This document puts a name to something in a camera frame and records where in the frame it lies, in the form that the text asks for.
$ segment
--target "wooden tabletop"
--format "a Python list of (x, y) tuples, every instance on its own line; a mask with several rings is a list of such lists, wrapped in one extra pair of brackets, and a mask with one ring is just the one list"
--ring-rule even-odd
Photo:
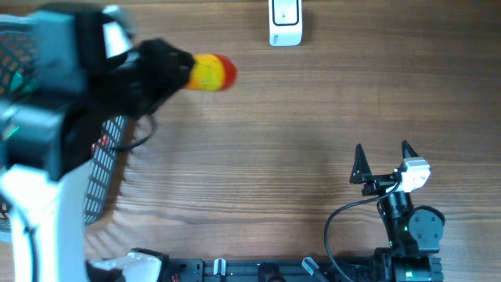
[[(89, 258), (131, 248), (174, 258), (325, 257), (323, 227), (362, 199), (355, 145), (374, 173), (407, 139), (433, 167), (413, 193), (446, 218), (447, 281), (498, 281), (501, 267), (501, 8), (480, 2), (304, 2), (301, 45), (269, 45), (266, 2), (129, 5), (139, 40), (232, 58), (225, 92), (180, 91), (157, 134), (120, 157)], [(145, 128), (137, 129), (139, 137)], [(335, 254), (387, 247), (374, 204), (340, 214)], [(13, 279), (0, 244), (0, 280)]]

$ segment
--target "green object in basket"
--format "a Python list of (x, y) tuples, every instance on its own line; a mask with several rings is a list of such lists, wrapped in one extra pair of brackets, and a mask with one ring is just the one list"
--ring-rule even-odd
[(38, 83), (35, 80), (24, 81), (23, 76), (16, 72), (13, 77), (13, 82), (10, 84), (10, 92), (16, 91), (19, 87), (23, 86), (21, 89), (21, 93), (33, 92), (36, 88), (38, 88)]

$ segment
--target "wooden table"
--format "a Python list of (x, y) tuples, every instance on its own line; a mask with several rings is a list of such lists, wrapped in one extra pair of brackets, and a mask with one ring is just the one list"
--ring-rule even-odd
[[(447, 281), (497, 281), (501, 267), (501, 7), (470, 2), (304, 3), (300, 46), (268, 43), (265, 2), (130, 5), (139, 39), (220, 52), (240, 76), (226, 92), (181, 91), (158, 133), (122, 156), (89, 258), (130, 248), (174, 258), (325, 257), (323, 227), (362, 199), (355, 145), (388, 173), (407, 139), (429, 160), (413, 193), (446, 218)], [(140, 136), (145, 132), (136, 130)], [(387, 246), (374, 204), (339, 215), (333, 252)], [(13, 278), (0, 244), (0, 280)]]

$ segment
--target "red and yellow object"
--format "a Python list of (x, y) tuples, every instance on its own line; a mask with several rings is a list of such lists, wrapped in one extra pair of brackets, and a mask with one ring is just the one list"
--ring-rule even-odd
[(223, 55), (194, 55), (195, 66), (191, 70), (189, 82), (184, 89), (219, 91), (235, 83), (236, 67)]

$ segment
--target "gray basket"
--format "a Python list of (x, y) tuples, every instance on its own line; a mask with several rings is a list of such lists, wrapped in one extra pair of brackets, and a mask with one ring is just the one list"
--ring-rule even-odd
[[(23, 76), (36, 54), (30, 25), (7, 23), (0, 16), (0, 96), (8, 96), (15, 77)], [(101, 218), (117, 152), (107, 150), (121, 144), (126, 126), (125, 117), (116, 117), (103, 123), (102, 138), (92, 148), (91, 174), (88, 177), (87, 197), (84, 202), (84, 221), (89, 225)], [(0, 241), (10, 240), (9, 207), (0, 202)]]

